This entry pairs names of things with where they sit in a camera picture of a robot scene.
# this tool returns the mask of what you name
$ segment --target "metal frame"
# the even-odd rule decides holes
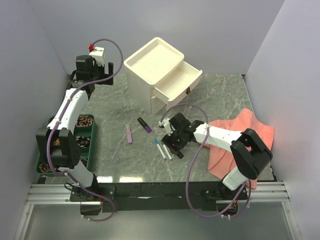
[[[24,240],[25,239],[33,209],[34,209],[33,204],[26,204],[24,206],[24,209],[22,212],[22,217],[20,219],[18,228],[16,230],[14,240]]]
[[[289,202],[285,184],[282,181],[258,182],[256,190],[251,192],[252,203]],[[217,203],[229,203],[220,200]],[[70,191],[63,184],[32,184],[26,199],[27,205],[80,205],[70,201]],[[99,201],[81,202],[81,204],[98,205]]]
[[[282,202],[282,206],[283,206],[285,218],[288,223],[292,239],[302,240],[302,237],[298,228],[298,224],[297,224],[294,212],[291,208],[290,202]]]
[[[218,200],[219,203],[229,203],[229,200]],[[293,240],[301,240],[298,225],[291,208],[290,199],[282,181],[258,182],[256,190],[251,192],[250,202],[272,203],[281,202],[289,230]],[[99,205],[99,201],[71,202],[70,191],[63,184],[32,184],[14,240],[23,240],[34,205]]]

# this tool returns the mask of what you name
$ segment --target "green tray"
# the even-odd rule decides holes
[[[75,126],[74,131],[73,131],[73,135],[75,137],[88,137],[88,138],[90,138],[90,146],[80,148],[80,150],[81,150],[81,157],[84,157],[85,159],[87,159],[86,168],[89,171],[91,171],[93,157],[94,157],[97,125],[96,125],[95,117],[93,115],[85,114],[85,115],[80,115],[80,116],[89,116],[89,117],[93,118],[93,122],[92,122],[91,126]],[[54,118],[54,116],[49,119],[48,123],[50,123],[53,118]],[[41,172],[40,171],[39,166],[42,163],[46,163],[46,162],[45,162],[44,158],[39,154],[38,161],[37,161],[36,167],[35,167],[35,171],[38,174],[41,174],[44,176],[54,177],[55,174],[53,172]]]

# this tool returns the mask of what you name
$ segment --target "tabletop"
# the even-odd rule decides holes
[[[203,74],[200,83],[181,103],[194,104],[207,113],[209,121],[234,119],[243,108],[252,110],[245,82],[240,74]],[[184,182],[191,160],[199,145],[188,143],[173,160],[164,160],[155,145],[166,134],[158,127],[164,107],[151,115],[130,100],[125,74],[114,78],[114,85],[96,85],[94,93],[81,114],[94,115],[97,133],[92,172],[100,183]],[[169,118],[182,113],[190,122],[205,121],[204,115],[191,106],[178,106]],[[151,128],[147,133],[139,124],[141,117]],[[128,144],[125,124],[130,124],[132,144]],[[190,181],[219,181],[208,172],[209,149],[203,148],[192,168]],[[258,177],[259,181],[274,180],[270,164]],[[48,177],[46,183],[64,183],[66,179]]]

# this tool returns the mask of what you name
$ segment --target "red connector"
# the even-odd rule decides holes
[[[95,45],[93,45],[92,43],[90,43],[89,45],[89,51],[92,52],[95,49]]]

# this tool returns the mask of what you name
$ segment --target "pink cloth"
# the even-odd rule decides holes
[[[275,128],[273,126],[267,126],[259,122],[254,113],[247,108],[244,108],[240,114],[232,120],[215,120],[209,122],[211,126],[223,128],[233,131],[244,131],[247,128],[253,129],[263,140],[265,145],[271,149],[274,140]],[[210,157],[208,170],[216,177],[222,179],[227,173],[229,173],[234,167],[236,167],[236,161],[231,152],[228,152],[217,146],[209,144],[205,145],[210,148]],[[257,188],[257,180],[253,180],[252,188]]]

